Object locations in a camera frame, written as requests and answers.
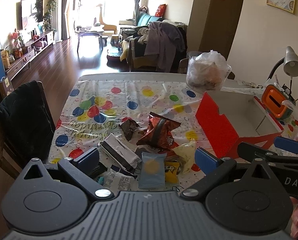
brown door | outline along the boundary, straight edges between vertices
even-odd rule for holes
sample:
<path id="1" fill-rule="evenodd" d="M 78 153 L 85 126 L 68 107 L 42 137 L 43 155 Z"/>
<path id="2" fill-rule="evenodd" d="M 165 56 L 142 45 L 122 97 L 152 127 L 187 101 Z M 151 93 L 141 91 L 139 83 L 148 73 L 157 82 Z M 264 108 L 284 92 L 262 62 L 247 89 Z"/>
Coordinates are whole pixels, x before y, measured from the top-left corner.
<path id="1" fill-rule="evenodd" d="M 228 58 L 242 4 L 243 0 L 211 0 L 199 51 L 213 49 Z"/>

lamp shade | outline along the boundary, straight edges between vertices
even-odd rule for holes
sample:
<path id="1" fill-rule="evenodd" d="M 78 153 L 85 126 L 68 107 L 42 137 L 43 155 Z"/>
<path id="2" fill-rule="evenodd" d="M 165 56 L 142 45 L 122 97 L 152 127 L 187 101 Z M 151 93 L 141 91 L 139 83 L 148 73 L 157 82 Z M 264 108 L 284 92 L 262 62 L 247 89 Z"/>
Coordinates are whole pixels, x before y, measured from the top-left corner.
<path id="1" fill-rule="evenodd" d="M 283 69 L 287 75 L 298 77 L 298 56 L 290 46 L 286 48 Z"/>

metal screw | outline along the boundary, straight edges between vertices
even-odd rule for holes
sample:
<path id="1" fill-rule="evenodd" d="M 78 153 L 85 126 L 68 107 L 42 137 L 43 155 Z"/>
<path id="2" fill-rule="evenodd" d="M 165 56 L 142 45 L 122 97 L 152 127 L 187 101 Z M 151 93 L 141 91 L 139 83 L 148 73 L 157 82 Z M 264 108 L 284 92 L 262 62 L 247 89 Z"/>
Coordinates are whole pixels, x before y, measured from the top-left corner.
<path id="1" fill-rule="evenodd" d="M 199 195 L 199 192 L 194 188 L 187 188 L 182 193 L 186 197 L 196 197 L 197 195 Z"/>
<path id="2" fill-rule="evenodd" d="M 95 195 L 97 197 L 109 197 L 111 195 L 111 191 L 108 190 L 108 189 L 98 189 L 96 192 L 95 192 Z"/>

purple blanket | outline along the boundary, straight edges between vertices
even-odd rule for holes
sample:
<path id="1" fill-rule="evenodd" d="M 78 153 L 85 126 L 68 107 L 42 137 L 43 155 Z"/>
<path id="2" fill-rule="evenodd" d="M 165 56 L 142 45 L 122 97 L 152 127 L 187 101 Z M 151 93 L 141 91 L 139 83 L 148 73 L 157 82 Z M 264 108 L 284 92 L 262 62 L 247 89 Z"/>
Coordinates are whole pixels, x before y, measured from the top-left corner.
<path id="1" fill-rule="evenodd" d="M 184 51 L 185 44 L 179 29 L 166 22 L 151 22 L 145 55 L 158 55 L 158 67 L 170 72 L 175 51 Z"/>

red balloon print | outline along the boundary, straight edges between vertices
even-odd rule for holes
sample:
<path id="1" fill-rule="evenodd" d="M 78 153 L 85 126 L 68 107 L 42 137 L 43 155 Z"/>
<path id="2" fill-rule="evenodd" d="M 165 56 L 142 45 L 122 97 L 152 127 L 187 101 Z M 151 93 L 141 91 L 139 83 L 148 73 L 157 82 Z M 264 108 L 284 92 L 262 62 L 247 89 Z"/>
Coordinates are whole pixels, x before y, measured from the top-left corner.
<path id="1" fill-rule="evenodd" d="M 121 120 L 121 122 L 125 122 L 125 121 L 127 121 L 128 119 L 132 120 L 131 117 L 125 117 L 125 118 L 123 118 L 123 119 Z"/>
<path id="2" fill-rule="evenodd" d="M 114 93 L 114 94 L 119 94 L 119 93 L 121 93 L 121 89 L 117 88 L 117 87 L 114 87 L 114 88 L 111 89 L 111 92 Z"/>
<path id="3" fill-rule="evenodd" d="M 56 126 L 56 130 L 61 126 L 61 119 L 59 118 L 58 122 L 57 122 L 57 126 Z"/>
<path id="4" fill-rule="evenodd" d="M 104 110 L 108 110 L 113 106 L 113 104 L 111 103 L 111 101 L 106 101 L 106 103 L 101 107 Z"/>
<path id="5" fill-rule="evenodd" d="M 99 114 L 99 109 L 97 106 L 90 107 L 87 112 L 87 116 L 89 116 L 90 118 L 94 118 L 97 114 Z"/>
<path id="6" fill-rule="evenodd" d="M 293 132 L 294 128 L 292 127 L 292 125 L 288 124 L 287 126 L 289 127 L 290 131 Z"/>
<path id="7" fill-rule="evenodd" d="M 69 153 L 69 157 L 71 158 L 77 158 L 79 157 L 81 154 L 83 154 L 83 150 L 81 150 L 80 148 L 74 149 L 71 151 L 71 153 Z"/>
<path id="8" fill-rule="evenodd" d="M 198 167 L 198 165 L 193 164 L 192 167 L 191 167 L 191 170 L 198 172 L 198 171 L 200 171 L 200 168 Z"/>

